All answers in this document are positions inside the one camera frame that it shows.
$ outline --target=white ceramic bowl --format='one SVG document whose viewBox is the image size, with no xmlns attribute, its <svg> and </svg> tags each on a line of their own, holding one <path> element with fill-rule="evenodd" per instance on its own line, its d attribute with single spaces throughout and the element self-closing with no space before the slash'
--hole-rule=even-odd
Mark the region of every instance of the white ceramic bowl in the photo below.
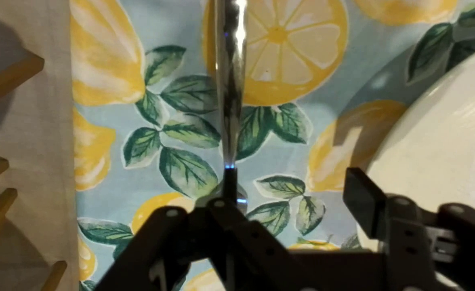
<svg viewBox="0 0 475 291">
<path fill-rule="evenodd" d="M 437 211 L 475 206 L 475 54 L 421 96 L 393 127 L 369 176 L 385 190 Z M 372 240 L 363 244 L 376 248 Z"/>
</svg>

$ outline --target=metal rod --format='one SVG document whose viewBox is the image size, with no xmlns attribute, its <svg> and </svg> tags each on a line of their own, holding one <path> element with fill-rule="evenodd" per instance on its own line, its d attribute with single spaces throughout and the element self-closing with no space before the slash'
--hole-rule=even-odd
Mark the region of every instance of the metal rod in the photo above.
<svg viewBox="0 0 475 291">
<path fill-rule="evenodd" d="M 245 93 L 246 8 L 248 0 L 214 0 L 216 11 L 216 71 L 222 103 L 224 187 L 222 195 L 246 210 L 248 198 L 238 190 L 238 134 Z"/>
</svg>

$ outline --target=lemon print fabric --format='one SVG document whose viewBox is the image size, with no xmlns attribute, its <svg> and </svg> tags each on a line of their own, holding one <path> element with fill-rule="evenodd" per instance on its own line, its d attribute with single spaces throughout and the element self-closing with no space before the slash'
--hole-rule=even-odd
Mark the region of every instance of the lemon print fabric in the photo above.
<svg viewBox="0 0 475 291">
<path fill-rule="evenodd" d="M 214 66 L 206 6 L 203 51 Z M 346 53 L 350 22 L 342 0 L 261 0 L 248 3 L 248 105 L 282 105 L 322 85 Z"/>
<path fill-rule="evenodd" d="M 75 117 L 75 179 L 77 190 L 85 192 L 99 185 L 112 166 L 111 150 L 115 130 L 93 124 L 78 109 Z"/>
<path fill-rule="evenodd" d="M 149 200 L 146 200 L 135 213 L 135 218 L 132 219 L 132 231 L 138 232 L 140 227 L 146 223 L 146 219 L 161 206 L 166 205 L 175 205 L 175 206 L 183 206 L 188 211 L 195 208 L 195 200 L 178 193 L 178 192 L 167 192 L 167 193 L 159 193 Z"/>
<path fill-rule="evenodd" d="M 98 268 L 98 256 L 93 252 L 93 248 L 86 244 L 86 240 L 82 237 L 78 237 L 78 252 L 80 252 L 80 281 L 88 281 Z"/>
<path fill-rule="evenodd" d="M 216 269 L 208 269 L 187 281 L 183 291 L 225 291 Z"/>
<path fill-rule="evenodd" d="M 372 19 L 390 25 L 447 19 L 460 0 L 355 0 Z"/>
<path fill-rule="evenodd" d="M 342 247 L 321 239 L 300 239 L 298 244 L 290 245 L 290 248 L 340 250 Z"/>
<path fill-rule="evenodd" d="M 311 192 L 342 190 L 348 166 L 367 169 L 384 137 L 405 113 L 393 100 L 364 103 L 330 124 L 313 145 L 308 159 Z"/>
<path fill-rule="evenodd" d="M 72 0 L 73 93 L 82 105 L 145 95 L 145 51 L 119 0 Z"/>
</svg>

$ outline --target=lemon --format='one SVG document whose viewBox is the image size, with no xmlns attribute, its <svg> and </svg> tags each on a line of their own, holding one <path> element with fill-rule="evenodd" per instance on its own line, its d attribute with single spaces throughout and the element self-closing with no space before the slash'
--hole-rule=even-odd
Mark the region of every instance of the lemon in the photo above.
<svg viewBox="0 0 475 291">
<path fill-rule="evenodd" d="M 185 291 L 225 291 L 224 282 L 220 281 L 220 276 L 214 268 L 199 273 L 193 279 L 190 279 L 185 287 Z"/>
<path fill-rule="evenodd" d="M 356 3 L 369 17 L 401 25 L 445 19 L 460 0 L 356 0 Z"/>
<path fill-rule="evenodd" d="M 348 166 L 367 168 L 376 150 L 405 113 L 405 105 L 376 100 L 343 114 L 314 143 L 308 159 L 309 190 L 342 190 Z"/>
<path fill-rule="evenodd" d="M 149 200 L 146 200 L 135 213 L 130 227 L 133 232 L 138 232 L 140 227 L 146 223 L 146 219 L 161 206 L 166 205 L 177 205 L 177 206 L 183 206 L 188 211 L 191 211 L 195 208 L 195 200 L 180 193 L 180 192 L 166 192 L 166 193 L 159 193 Z"/>
<path fill-rule="evenodd" d="M 206 6 L 203 53 L 214 67 L 214 11 Z M 342 0 L 254 0 L 248 4 L 245 103 L 280 105 L 324 83 L 340 66 L 350 22 Z"/>
<path fill-rule="evenodd" d="M 72 0 L 73 93 L 82 105 L 145 95 L 145 51 L 119 0 Z"/>
<path fill-rule="evenodd" d="M 80 281 L 86 281 L 94 274 L 98 268 L 98 256 L 82 237 L 78 237 L 78 252 L 80 252 Z"/>
<path fill-rule="evenodd" d="M 75 119 L 75 177 L 77 190 L 85 192 L 101 184 L 112 166 L 111 148 L 115 130 L 90 122 L 80 111 Z"/>
<path fill-rule="evenodd" d="M 319 239 L 304 239 L 290 248 L 321 248 L 321 250 L 338 250 L 340 247 L 327 242 L 327 240 L 319 240 Z"/>
</svg>

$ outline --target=yellow lemon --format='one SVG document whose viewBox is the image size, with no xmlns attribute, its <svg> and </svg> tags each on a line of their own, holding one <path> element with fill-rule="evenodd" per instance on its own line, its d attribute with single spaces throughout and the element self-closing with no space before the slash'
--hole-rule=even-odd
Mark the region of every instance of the yellow lemon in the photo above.
<svg viewBox="0 0 475 291">
<path fill-rule="evenodd" d="M 85 192 L 94 189 L 109 174 L 115 130 L 90 122 L 77 109 L 73 111 L 73 117 L 77 190 Z"/>
<path fill-rule="evenodd" d="M 309 153 L 309 190 L 342 190 L 346 168 L 367 168 L 405 108 L 400 101 L 376 100 L 345 113 L 330 124 Z"/>
<path fill-rule="evenodd" d="M 190 279 L 185 291 L 225 291 L 224 282 L 220 281 L 216 269 L 208 269 Z"/>
<path fill-rule="evenodd" d="M 390 25 L 437 22 L 448 17 L 460 0 L 356 0 L 372 19 Z"/>
<path fill-rule="evenodd" d="M 208 0 L 203 53 L 214 67 L 214 11 Z M 342 0 L 254 0 L 248 6 L 245 103 L 280 105 L 324 83 L 340 66 L 350 35 Z"/>
<path fill-rule="evenodd" d="M 119 0 L 72 0 L 73 92 L 82 105 L 133 103 L 145 53 Z"/>
<path fill-rule="evenodd" d="M 80 252 L 80 281 L 86 281 L 93 276 L 93 273 L 98 268 L 98 256 L 82 237 L 78 237 L 78 252 Z"/>
<path fill-rule="evenodd" d="M 319 239 L 304 239 L 290 248 L 322 248 L 322 250 L 338 250 L 340 247 L 327 242 L 327 240 L 319 240 Z"/>
<path fill-rule="evenodd" d="M 161 206 L 166 205 L 177 205 L 183 206 L 188 211 L 195 208 L 195 200 L 180 193 L 180 192 L 166 192 L 159 193 L 149 200 L 146 200 L 135 213 L 135 218 L 132 219 L 130 226 L 133 232 L 138 232 L 140 227 L 146 223 L 146 219 Z"/>
</svg>

